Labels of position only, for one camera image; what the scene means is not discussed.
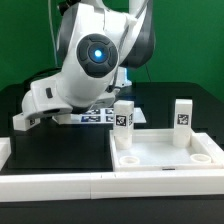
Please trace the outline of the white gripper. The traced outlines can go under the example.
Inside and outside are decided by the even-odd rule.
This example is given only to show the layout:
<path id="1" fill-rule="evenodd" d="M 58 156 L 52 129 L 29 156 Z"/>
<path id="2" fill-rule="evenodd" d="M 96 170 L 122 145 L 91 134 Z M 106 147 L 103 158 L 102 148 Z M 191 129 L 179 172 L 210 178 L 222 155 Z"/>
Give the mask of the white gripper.
<path id="1" fill-rule="evenodd" d="M 26 119 L 69 114 L 72 106 L 64 101 L 56 88 L 56 75 L 34 81 L 22 100 L 22 113 Z"/>

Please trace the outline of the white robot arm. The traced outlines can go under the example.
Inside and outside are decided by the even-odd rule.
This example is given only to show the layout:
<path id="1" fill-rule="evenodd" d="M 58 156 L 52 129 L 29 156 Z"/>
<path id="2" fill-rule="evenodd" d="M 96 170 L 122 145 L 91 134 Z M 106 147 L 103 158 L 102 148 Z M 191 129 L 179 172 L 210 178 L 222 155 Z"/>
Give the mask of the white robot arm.
<path id="1" fill-rule="evenodd" d="M 130 0 L 127 13 L 109 9 L 102 0 L 78 0 L 62 18 L 61 71 L 31 83 L 22 101 L 24 117 L 80 114 L 111 105 L 118 69 L 142 66 L 154 47 L 153 0 Z"/>

